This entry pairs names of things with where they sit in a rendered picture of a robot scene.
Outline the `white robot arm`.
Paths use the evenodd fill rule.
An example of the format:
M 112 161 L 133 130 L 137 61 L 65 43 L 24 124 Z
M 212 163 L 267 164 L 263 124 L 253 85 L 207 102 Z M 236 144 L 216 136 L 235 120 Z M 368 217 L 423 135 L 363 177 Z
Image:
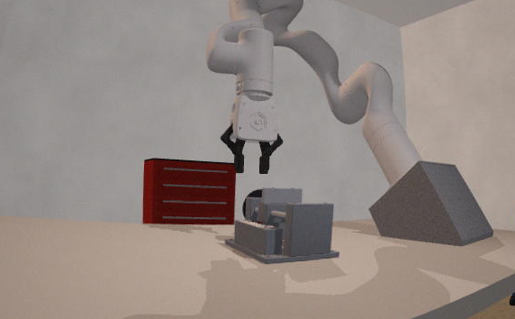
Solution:
M 393 113 L 393 83 L 381 65 L 367 62 L 341 85 L 334 49 L 316 32 L 287 30 L 303 0 L 230 0 L 229 8 L 230 22 L 207 42 L 206 63 L 212 72 L 236 75 L 236 95 L 272 96 L 274 46 L 290 48 L 315 71 L 339 121 L 352 124 L 365 117 L 362 133 L 389 188 L 422 160 Z

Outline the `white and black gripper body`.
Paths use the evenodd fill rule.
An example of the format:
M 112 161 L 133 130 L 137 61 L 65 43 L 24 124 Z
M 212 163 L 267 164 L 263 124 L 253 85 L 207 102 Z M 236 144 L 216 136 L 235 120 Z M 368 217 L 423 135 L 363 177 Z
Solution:
M 276 105 L 271 96 L 257 93 L 236 96 L 231 111 L 230 126 L 232 122 L 234 133 L 230 136 L 232 139 L 238 138 L 245 142 L 277 140 Z

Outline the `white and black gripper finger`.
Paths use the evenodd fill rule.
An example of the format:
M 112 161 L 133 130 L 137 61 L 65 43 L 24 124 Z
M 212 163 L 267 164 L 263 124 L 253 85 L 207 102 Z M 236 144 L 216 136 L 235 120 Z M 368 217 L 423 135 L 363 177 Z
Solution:
M 272 155 L 272 153 L 278 148 L 281 144 L 283 144 L 283 140 L 277 134 L 277 140 L 274 141 L 272 145 L 270 145 L 269 142 L 260 141 L 260 149 L 262 152 L 262 156 L 259 158 L 259 173 L 260 174 L 267 174 L 269 171 L 269 156 Z
M 236 173 L 244 172 L 244 154 L 242 154 L 242 150 L 245 144 L 245 141 L 237 138 L 234 143 L 230 136 L 233 133 L 233 123 L 226 130 L 226 132 L 221 136 L 221 140 L 230 148 L 232 153 L 234 154 L 234 169 L 236 169 Z

